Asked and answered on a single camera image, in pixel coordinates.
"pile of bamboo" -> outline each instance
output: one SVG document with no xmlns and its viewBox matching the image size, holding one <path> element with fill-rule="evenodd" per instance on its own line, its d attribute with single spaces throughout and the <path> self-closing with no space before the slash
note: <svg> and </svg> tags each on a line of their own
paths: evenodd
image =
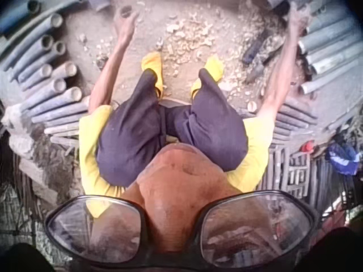
<svg viewBox="0 0 363 272">
<path fill-rule="evenodd" d="M 362 33 L 353 14 L 341 2 L 321 3 L 326 2 L 329 3 L 313 10 L 313 20 L 299 41 L 310 80 L 300 86 L 305 95 L 358 66 L 358 57 L 363 52 Z"/>
<path fill-rule="evenodd" d="M 243 119 L 256 116 L 246 109 L 237 111 Z M 310 126 L 317 124 L 318 116 L 309 105 L 288 96 L 276 115 L 271 146 L 287 146 L 294 136 L 306 134 Z"/>
</svg>

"stone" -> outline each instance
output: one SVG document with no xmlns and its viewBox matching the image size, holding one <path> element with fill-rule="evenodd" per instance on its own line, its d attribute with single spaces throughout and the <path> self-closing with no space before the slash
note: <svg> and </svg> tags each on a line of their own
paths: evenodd
<svg viewBox="0 0 363 272">
<path fill-rule="evenodd" d="M 180 29 L 178 24 L 170 24 L 166 28 L 166 32 L 173 34 L 175 31 Z"/>
<path fill-rule="evenodd" d="M 168 49 L 168 53 L 170 55 L 174 55 L 174 50 L 172 49 L 172 45 L 171 44 L 168 44 L 167 49 Z"/>
<path fill-rule="evenodd" d="M 257 110 L 257 104 L 256 104 L 256 102 L 254 102 L 254 101 L 248 102 L 248 104 L 247 104 L 247 110 L 249 112 L 251 112 L 251 113 L 256 112 L 256 110 Z"/>
<path fill-rule="evenodd" d="M 179 38 L 185 38 L 185 33 L 183 31 L 178 31 L 175 36 L 179 37 Z"/>
<path fill-rule="evenodd" d="M 45 177 L 44 170 L 39 168 L 34 161 L 22 158 L 20 160 L 19 169 L 30 177 L 33 181 L 40 185 L 46 186 L 47 180 Z"/>
<path fill-rule="evenodd" d="M 157 51 L 162 51 L 164 47 L 164 39 L 162 37 L 160 37 L 157 41 L 157 44 L 155 45 L 155 49 Z"/>
<path fill-rule="evenodd" d="M 7 107 L 1 119 L 1 123 L 10 134 L 27 134 L 31 133 L 34 129 L 30 119 L 25 114 L 22 114 L 20 106 L 21 104 L 15 104 Z"/>
<path fill-rule="evenodd" d="M 226 92 L 230 92 L 233 89 L 232 84 L 230 84 L 229 82 L 221 82 L 220 84 L 218 84 L 218 86 L 222 91 Z"/>
<path fill-rule="evenodd" d="M 85 44 L 87 42 L 87 36 L 86 34 L 82 33 L 79 35 L 79 41 L 83 44 Z"/>
<path fill-rule="evenodd" d="M 100 71 L 103 70 L 103 67 L 106 65 L 106 62 L 108 61 L 108 57 L 104 54 L 101 54 L 96 59 L 96 65 Z"/>
<path fill-rule="evenodd" d="M 9 146 L 14 153 L 31 160 L 35 152 L 35 141 L 27 134 L 11 134 Z"/>
<path fill-rule="evenodd" d="M 42 186 L 37 182 L 33 182 L 32 187 L 33 187 L 33 192 L 35 193 L 36 196 L 47 201 L 52 206 L 57 206 L 58 193 L 56 191 L 46 186 Z"/>
</svg>

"man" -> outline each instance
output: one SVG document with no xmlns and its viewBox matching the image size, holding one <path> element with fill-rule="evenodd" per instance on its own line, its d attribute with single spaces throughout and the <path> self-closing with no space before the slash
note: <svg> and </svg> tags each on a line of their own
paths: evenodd
<svg viewBox="0 0 363 272">
<path fill-rule="evenodd" d="M 118 42 L 90 98 L 89 116 L 80 120 L 80 162 L 86 194 L 139 204 L 150 219 L 160 252 L 183 250 L 198 212 L 225 197 L 250 192 L 268 161 L 277 111 L 290 90 L 299 36 L 309 11 L 292 4 L 286 40 L 271 73 L 257 117 L 241 120 L 216 82 L 222 63 L 209 58 L 192 87 L 192 105 L 166 109 L 158 53 L 142 61 L 143 74 L 131 98 L 112 112 L 109 106 L 137 15 L 118 12 Z M 166 134 L 180 144 L 165 144 Z M 105 207 L 88 207 L 94 217 Z"/>
</svg>

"dirt ground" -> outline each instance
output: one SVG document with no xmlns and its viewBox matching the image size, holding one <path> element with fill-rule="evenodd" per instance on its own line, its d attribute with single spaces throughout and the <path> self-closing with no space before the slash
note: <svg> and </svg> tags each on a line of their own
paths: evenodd
<svg viewBox="0 0 363 272">
<path fill-rule="evenodd" d="M 126 52 L 113 98 L 122 102 L 129 97 L 141 75 L 141 60 L 163 41 L 163 76 L 165 95 L 189 101 L 189 90 L 206 59 L 217 54 L 225 64 L 221 84 L 229 102 L 236 107 L 256 100 L 265 85 L 261 78 L 255 84 L 243 84 L 247 72 L 238 60 L 253 38 L 265 26 L 273 30 L 255 61 L 278 48 L 283 42 L 283 27 L 275 16 L 263 17 L 257 9 L 242 3 L 238 10 L 213 5 L 207 1 L 114 1 L 115 7 L 132 5 L 140 12 L 134 39 Z M 99 56 L 109 55 L 116 41 L 112 25 L 113 10 L 96 13 L 92 9 L 69 15 L 68 35 L 63 35 L 69 54 L 83 76 L 83 89 L 90 91 L 99 76 Z M 178 28 L 170 33 L 173 27 Z"/>
</svg>

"leg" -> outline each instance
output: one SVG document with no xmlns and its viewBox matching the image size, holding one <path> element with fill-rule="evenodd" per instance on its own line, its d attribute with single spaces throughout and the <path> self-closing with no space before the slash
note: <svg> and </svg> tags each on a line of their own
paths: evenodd
<svg viewBox="0 0 363 272">
<path fill-rule="evenodd" d="M 101 177 L 111 185 L 129 186 L 165 144 L 157 79 L 155 72 L 145 70 L 101 133 L 96 159 Z"/>
<path fill-rule="evenodd" d="M 244 124 L 209 72 L 202 69 L 199 77 L 191 106 L 166 109 L 167 134 L 197 147 L 224 171 L 234 170 L 247 153 Z"/>
</svg>

